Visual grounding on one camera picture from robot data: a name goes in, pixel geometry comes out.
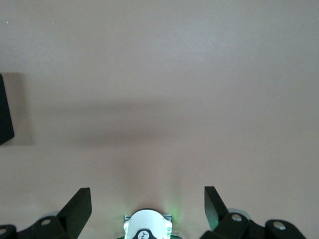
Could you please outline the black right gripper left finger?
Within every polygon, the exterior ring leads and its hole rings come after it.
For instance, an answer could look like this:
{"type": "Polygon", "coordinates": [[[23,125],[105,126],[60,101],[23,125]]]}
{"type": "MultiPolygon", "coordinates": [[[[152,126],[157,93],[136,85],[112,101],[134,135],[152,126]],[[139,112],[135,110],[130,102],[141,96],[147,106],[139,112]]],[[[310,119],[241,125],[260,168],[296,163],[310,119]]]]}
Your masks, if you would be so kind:
{"type": "Polygon", "coordinates": [[[76,239],[92,213],[90,188],[81,188],[56,216],[46,216],[20,232],[15,225],[1,225],[2,239],[76,239]]]}

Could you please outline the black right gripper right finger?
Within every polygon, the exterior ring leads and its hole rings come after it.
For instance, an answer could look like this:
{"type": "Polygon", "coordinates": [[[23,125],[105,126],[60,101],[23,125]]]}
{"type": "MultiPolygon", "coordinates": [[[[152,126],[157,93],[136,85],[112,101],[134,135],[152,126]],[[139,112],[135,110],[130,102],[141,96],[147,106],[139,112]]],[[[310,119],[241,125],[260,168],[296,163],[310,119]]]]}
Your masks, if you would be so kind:
{"type": "Polygon", "coordinates": [[[241,213],[231,213],[213,186],[204,188],[204,208],[210,230],[203,239],[305,239],[292,223],[273,219],[260,226],[241,213]]]}

